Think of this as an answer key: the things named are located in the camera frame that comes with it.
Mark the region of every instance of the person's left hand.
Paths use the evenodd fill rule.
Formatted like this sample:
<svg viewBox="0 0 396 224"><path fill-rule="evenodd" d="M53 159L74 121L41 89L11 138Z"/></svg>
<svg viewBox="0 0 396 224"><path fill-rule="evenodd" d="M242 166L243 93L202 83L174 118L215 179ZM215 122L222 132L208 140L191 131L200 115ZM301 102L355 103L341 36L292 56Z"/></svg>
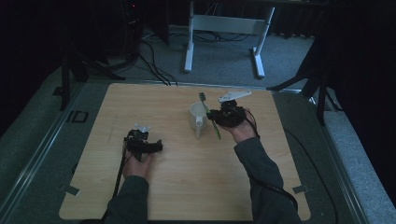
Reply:
<svg viewBox="0 0 396 224"><path fill-rule="evenodd" d="M137 175L146 179L149 173L149 166L153 157L154 154L151 153L147 155L144 161L138 161L134 156L132 156L132 153L130 151L126 150L125 158L130 159L124 164L124 167L122 169L122 175L124 176L124 178L130 175Z"/></svg>

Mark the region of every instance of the white mug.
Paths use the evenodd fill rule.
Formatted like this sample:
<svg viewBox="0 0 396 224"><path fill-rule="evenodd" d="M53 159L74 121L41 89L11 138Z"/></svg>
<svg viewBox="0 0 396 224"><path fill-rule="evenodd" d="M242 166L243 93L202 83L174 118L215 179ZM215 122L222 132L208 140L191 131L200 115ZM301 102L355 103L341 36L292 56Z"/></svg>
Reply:
<svg viewBox="0 0 396 224"><path fill-rule="evenodd" d="M192 104L190 106L190 126L195 130L195 137L197 139L201 137L201 130L206 127L206 124L206 110L202 102Z"/></svg>

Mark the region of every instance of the metal leg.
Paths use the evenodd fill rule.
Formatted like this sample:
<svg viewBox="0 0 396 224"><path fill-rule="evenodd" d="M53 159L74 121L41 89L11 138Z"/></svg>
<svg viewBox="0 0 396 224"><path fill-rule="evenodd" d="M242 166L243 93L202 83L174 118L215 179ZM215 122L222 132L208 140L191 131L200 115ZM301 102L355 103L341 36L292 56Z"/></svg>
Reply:
<svg viewBox="0 0 396 224"><path fill-rule="evenodd" d="M187 46L186 63L184 71L189 73L192 69L192 54L194 52L194 43L192 42L193 35L193 19L194 19L194 2L190 1L190 19L189 19L189 45Z"/></svg>
<svg viewBox="0 0 396 224"><path fill-rule="evenodd" d="M264 27L262 27L262 34L260 35L260 40L257 48L253 48L253 58L256 64L257 75L259 77L265 77L264 68L262 66L262 56L260 53L262 52L262 45L264 44L265 37L267 37L268 29L271 24L271 19L274 15L275 8L270 7L269 12L267 13L267 17L265 18Z"/></svg>

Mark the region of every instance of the wooden tabletop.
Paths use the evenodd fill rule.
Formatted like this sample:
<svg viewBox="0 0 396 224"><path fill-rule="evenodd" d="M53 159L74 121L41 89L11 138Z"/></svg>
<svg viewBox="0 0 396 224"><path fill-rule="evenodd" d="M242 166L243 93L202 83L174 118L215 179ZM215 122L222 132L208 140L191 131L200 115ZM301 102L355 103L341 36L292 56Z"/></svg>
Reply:
<svg viewBox="0 0 396 224"><path fill-rule="evenodd" d="M123 137L138 123L151 127L150 143L163 140L163 152L155 155L148 177L149 220L251 220L248 177L233 151L233 138L219 129L219 140L208 123L196 139L190 127L189 108L199 101L201 91L210 108L219 109L220 96L246 90L110 85L70 184L79 194L66 193L60 217L102 217L115 187ZM252 90L236 101L255 116L262 144L279 166L285 190L296 198L300 218L309 219L304 194L292 190L301 186L300 178L272 93Z"/></svg>

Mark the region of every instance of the forearm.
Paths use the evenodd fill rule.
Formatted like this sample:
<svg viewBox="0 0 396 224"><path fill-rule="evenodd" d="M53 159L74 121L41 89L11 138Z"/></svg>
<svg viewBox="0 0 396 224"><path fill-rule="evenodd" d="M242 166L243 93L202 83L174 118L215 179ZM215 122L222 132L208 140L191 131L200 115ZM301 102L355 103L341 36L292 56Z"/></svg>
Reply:
<svg viewBox="0 0 396 224"><path fill-rule="evenodd" d="M234 148L247 174L279 189L283 179L277 165L266 154L260 139L249 138ZM290 200L282 194L250 181L250 197L255 223L300 223Z"/></svg>
<svg viewBox="0 0 396 224"><path fill-rule="evenodd" d="M109 223L147 223L149 183L143 177L128 176L119 192L107 205Z"/></svg>

